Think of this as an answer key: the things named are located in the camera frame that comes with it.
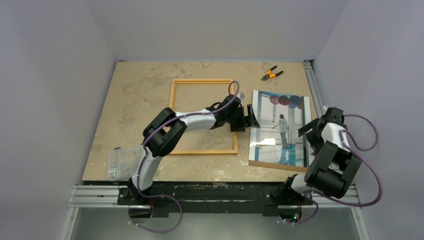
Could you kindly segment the photo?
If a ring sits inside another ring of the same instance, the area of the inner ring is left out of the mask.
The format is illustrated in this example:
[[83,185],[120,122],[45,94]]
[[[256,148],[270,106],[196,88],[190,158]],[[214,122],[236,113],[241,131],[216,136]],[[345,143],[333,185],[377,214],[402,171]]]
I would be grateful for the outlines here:
[[298,131],[312,120],[309,97],[254,90],[252,110],[259,127],[250,130],[248,164],[306,172],[311,151]]

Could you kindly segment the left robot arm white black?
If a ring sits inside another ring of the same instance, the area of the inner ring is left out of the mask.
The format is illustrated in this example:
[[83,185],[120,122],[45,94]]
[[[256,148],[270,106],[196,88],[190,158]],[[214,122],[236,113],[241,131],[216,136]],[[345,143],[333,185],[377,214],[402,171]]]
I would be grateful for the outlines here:
[[259,128],[251,104],[244,115],[242,94],[229,94],[223,101],[194,112],[175,112],[164,108],[144,129],[142,157],[136,173],[129,179],[129,197],[138,205],[149,199],[148,189],[163,157],[177,146],[183,134],[197,130],[214,130],[229,124],[232,133],[244,132],[247,128]]

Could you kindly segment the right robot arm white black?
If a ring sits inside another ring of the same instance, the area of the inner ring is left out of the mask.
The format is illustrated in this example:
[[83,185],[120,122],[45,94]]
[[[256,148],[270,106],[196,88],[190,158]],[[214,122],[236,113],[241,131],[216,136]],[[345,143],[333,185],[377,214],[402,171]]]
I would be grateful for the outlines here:
[[344,120],[341,109],[330,107],[298,130],[312,148],[314,159],[304,175],[288,177],[279,187],[284,202],[302,202],[306,194],[315,191],[336,199],[346,194],[362,161],[348,149]]

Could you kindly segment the orange black pliers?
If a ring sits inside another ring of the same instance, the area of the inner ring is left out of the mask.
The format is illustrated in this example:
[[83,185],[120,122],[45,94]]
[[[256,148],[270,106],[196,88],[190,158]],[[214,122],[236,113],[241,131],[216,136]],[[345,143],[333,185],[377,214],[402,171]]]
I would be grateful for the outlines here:
[[277,72],[277,73],[273,73],[273,71],[277,68],[278,66],[275,65],[273,67],[271,67],[266,73],[265,75],[261,78],[262,81],[266,81],[268,79],[273,79],[275,77],[278,77],[280,75],[282,75],[284,73],[283,70]]

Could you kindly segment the clear plastic screw box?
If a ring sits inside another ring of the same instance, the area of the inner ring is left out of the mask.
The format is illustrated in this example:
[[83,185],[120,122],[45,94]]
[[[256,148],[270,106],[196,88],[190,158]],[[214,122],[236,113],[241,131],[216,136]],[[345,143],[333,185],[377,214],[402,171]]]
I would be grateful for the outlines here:
[[106,164],[107,180],[110,182],[128,180],[137,171],[143,156],[142,145],[109,150]]

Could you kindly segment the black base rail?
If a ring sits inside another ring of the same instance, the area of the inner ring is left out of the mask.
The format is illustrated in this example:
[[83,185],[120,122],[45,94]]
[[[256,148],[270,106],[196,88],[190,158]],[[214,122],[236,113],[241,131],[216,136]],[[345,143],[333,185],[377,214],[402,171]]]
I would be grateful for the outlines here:
[[288,217],[300,214],[311,200],[284,182],[155,181],[140,195],[131,183],[118,189],[117,204],[134,209],[133,216],[167,218],[170,213],[261,214]]

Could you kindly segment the aluminium extrusion rail front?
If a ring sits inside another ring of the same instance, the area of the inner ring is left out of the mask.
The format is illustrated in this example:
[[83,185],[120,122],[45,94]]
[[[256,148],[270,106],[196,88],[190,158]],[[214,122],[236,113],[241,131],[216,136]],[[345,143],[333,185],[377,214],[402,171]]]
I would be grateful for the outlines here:
[[73,189],[69,208],[125,208],[118,205],[117,185],[76,185]]

